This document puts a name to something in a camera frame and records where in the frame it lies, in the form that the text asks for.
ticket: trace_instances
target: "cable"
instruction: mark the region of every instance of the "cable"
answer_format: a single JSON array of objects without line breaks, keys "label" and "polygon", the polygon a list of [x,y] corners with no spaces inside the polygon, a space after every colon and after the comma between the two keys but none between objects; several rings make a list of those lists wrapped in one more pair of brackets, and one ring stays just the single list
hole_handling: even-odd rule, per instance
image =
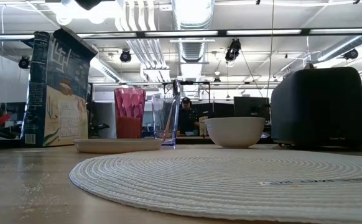
[{"label": "cable", "polygon": [[269,54],[269,74],[268,74],[268,89],[267,89],[267,96],[266,98],[268,98],[268,93],[269,93],[269,80],[271,79],[271,65],[272,65],[272,47],[273,47],[273,43],[274,43],[274,17],[275,17],[275,0],[272,0],[272,28],[271,28],[271,49],[270,49],[270,54]]},{"label": "cable", "polygon": [[229,79],[229,75],[228,75],[228,67],[226,67],[226,96],[230,96],[230,79]]},{"label": "cable", "polygon": [[251,75],[251,78],[253,79],[254,84],[256,84],[256,87],[257,87],[258,92],[260,93],[261,97],[263,97],[263,96],[262,96],[262,93],[261,93],[261,90],[260,90],[260,88],[258,87],[258,85],[257,85],[257,83],[256,83],[256,81],[255,81],[255,79],[254,79],[253,73],[251,73],[251,70],[250,70],[250,67],[249,67],[248,61],[247,61],[247,60],[246,60],[246,58],[244,57],[244,53],[243,53],[243,51],[242,51],[242,50],[241,50],[241,53],[242,53],[242,56],[243,56],[244,62],[246,63],[246,66],[248,67],[248,70],[249,70],[249,73],[250,73],[250,75]]}]

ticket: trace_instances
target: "woven placemat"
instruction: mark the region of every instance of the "woven placemat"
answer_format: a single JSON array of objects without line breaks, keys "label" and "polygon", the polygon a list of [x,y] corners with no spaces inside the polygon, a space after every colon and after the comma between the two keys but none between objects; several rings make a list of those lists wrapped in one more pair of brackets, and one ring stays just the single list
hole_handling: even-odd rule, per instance
[{"label": "woven placemat", "polygon": [[191,149],[87,159],[70,173],[92,194],[193,217],[362,223],[362,157]]}]

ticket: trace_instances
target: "drinking glass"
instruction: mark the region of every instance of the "drinking glass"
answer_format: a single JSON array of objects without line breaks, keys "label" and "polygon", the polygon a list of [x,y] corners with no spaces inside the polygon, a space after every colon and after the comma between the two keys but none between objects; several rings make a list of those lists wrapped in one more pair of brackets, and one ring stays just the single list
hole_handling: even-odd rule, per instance
[{"label": "drinking glass", "polygon": [[145,97],[145,90],[140,88],[114,90],[117,138],[141,138]]},{"label": "drinking glass", "polygon": [[154,117],[154,134],[162,139],[162,146],[175,149],[180,112],[180,96],[152,95],[152,112]]}]

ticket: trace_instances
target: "countertop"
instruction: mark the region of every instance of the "countertop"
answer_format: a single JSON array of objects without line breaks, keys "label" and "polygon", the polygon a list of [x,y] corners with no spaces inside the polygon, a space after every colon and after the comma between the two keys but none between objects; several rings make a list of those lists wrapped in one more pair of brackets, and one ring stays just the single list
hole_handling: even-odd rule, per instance
[{"label": "countertop", "polygon": [[[218,146],[178,146],[191,148]],[[252,150],[278,148],[260,144]],[[362,156],[362,152],[346,153]],[[277,223],[181,217],[95,197],[74,186],[68,175],[76,164],[96,156],[101,154],[79,153],[74,146],[0,150],[0,223]]]}]

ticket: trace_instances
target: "desk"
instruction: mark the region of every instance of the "desk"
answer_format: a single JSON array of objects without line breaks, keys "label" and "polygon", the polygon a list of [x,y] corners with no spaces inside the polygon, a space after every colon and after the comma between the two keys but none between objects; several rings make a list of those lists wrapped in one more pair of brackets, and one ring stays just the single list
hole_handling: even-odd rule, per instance
[{"label": "desk", "polygon": [[[178,148],[218,146],[183,145]],[[260,144],[252,148],[277,149],[278,146]],[[362,155],[362,152],[349,154]],[[274,223],[181,217],[132,208],[92,196],[74,186],[68,175],[77,163],[96,156],[100,155],[78,153],[74,146],[0,150],[0,223]]]}]

